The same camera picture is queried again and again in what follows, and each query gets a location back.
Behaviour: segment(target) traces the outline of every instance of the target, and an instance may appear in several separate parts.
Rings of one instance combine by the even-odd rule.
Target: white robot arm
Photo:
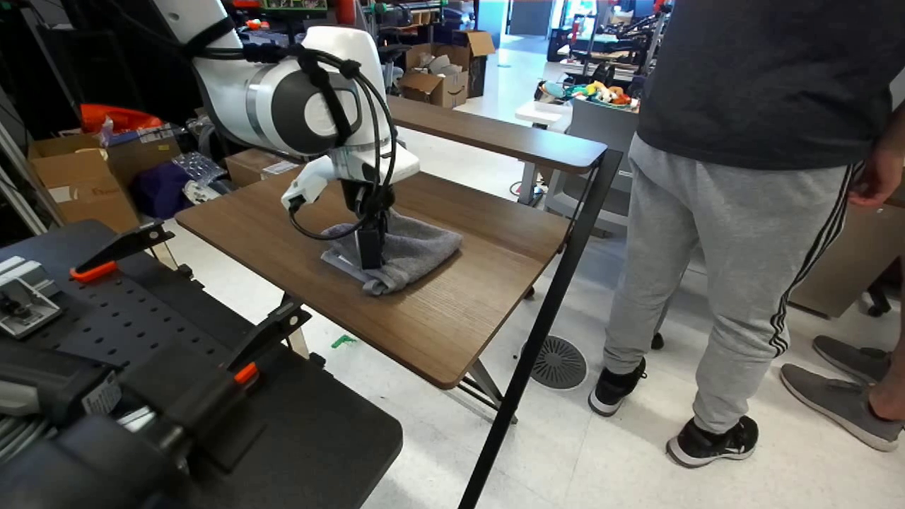
[[[230,21],[221,0],[156,0],[156,5],[182,45],[192,45],[199,34]],[[204,45],[210,54],[241,54],[242,49],[231,28],[211,31]],[[419,174],[419,160],[397,143],[387,119],[374,38],[358,28],[315,27],[303,49],[322,56],[312,63],[317,68],[298,56],[281,63],[192,59],[214,124],[234,143],[288,157],[327,153],[286,191],[283,208],[293,213],[317,201],[334,178],[394,184]],[[350,63],[358,80],[340,73]]]

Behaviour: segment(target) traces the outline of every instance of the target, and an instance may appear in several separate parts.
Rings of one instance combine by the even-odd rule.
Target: table top
[[[575,140],[551,130],[532,130],[522,124],[436,107],[426,102],[391,97],[387,104],[399,127],[483,147],[541,168],[582,174],[590,169],[604,153],[604,144],[599,143]]]
[[[320,261],[322,243],[303,237],[281,195],[292,175],[192,208],[177,220],[293,301],[324,315],[439,389],[456,389],[479,355],[541,277],[565,237],[565,220],[432,175],[397,184],[397,213],[456,229],[464,243],[426,281],[367,297],[358,284]],[[300,213],[309,229],[353,220],[340,184]]]
[[[44,328],[49,333],[39,332],[37,338],[27,338],[27,346],[70,350],[64,343],[53,343],[53,328],[68,326],[78,309],[78,288],[68,281],[68,268],[83,263],[111,237],[112,232],[101,223],[74,223],[0,250],[0,261],[11,254],[39,261],[49,277],[61,288],[61,294],[53,297],[53,304],[61,305],[61,317]],[[201,328],[227,350],[251,332],[242,317],[204,294],[201,285],[152,263],[146,254],[125,259],[119,268],[121,277],[138,284],[158,301],[146,305],[176,309],[182,319]],[[111,343],[108,338],[108,349],[125,349],[125,343],[141,343],[141,338],[121,333],[119,343]],[[288,350],[274,359],[259,386],[248,394],[248,408],[262,420],[266,434],[242,456],[234,473],[223,476],[210,464],[194,461],[194,482],[170,488],[163,498],[187,502],[187,506],[223,509],[281,509],[300,505],[350,509],[367,502],[402,449],[402,427],[397,420],[340,386],[317,362],[305,362]]]

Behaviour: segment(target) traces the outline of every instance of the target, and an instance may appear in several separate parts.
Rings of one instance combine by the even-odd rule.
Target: person
[[[790,349],[792,285],[841,232],[849,192],[880,208],[903,181],[905,107],[887,97],[903,27],[903,0],[675,4],[628,151],[626,271],[590,411],[614,415],[636,390],[698,250],[713,328],[667,456],[703,468],[756,454],[746,401]]]
[[[818,338],[812,349],[853,383],[825,380],[798,366],[784,366],[780,383],[785,390],[862,445],[882,454],[897,449],[905,425],[905,312],[894,350],[853,349],[832,338]]]

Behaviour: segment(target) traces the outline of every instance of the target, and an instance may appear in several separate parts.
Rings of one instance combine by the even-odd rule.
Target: floor
[[[537,54],[497,52],[490,59],[486,97],[464,112],[515,119],[515,107],[532,99],[541,76],[559,71]],[[447,144],[429,137],[405,134],[423,174],[445,175],[494,195],[510,195],[520,178],[520,165],[480,151]],[[199,281],[227,305],[248,319],[259,319],[278,305],[281,291],[234,266],[199,237],[177,232],[173,251],[190,263]],[[706,469],[682,469],[664,456],[664,442],[689,420],[694,367],[706,341],[706,304],[702,271],[689,268],[682,294],[664,324],[667,346],[650,355],[647,380],[614,420],[599,420],[586,399],[602,366],[602,326],[621,268],[621,237],[604,236],[589,243],[579,274],[572,284],[555,333],[569,341],[589,359],[589,376],[579,389],[551,390],[529,386],[517,411],[517,425],[497,456],[483,489],[483,509],[597,509],[597,506],[702,506],[702,509],[887,509],[905,502],[905,454],[873,454],[849,440],[798,404],[778,383],[766,376],[750,404],[761,423],[761,447],[750,461],[715,464]],[[505,389],[520,346],[537,315],[546,284],[537,284],[537,301],[522,304],[483,362]],[[794,349],[780,362],[833,374],[818,362],[809,343],[818,333],[833,333],[859,346],[891,346],[897,315],[872,319],[858,305],[838,319],[818,319],[800,312],[790,315]],[[385,408],[405,427],[405,447],[385,482],[367,502],[367,509],[447,509],[457,506],[480,445],[490,434],[490,415],[460,394],[440,394],[394,366],[364,343],[347,341],[334,324],[315,317],[305,326],[309,349],[324,358],[327,372]]]

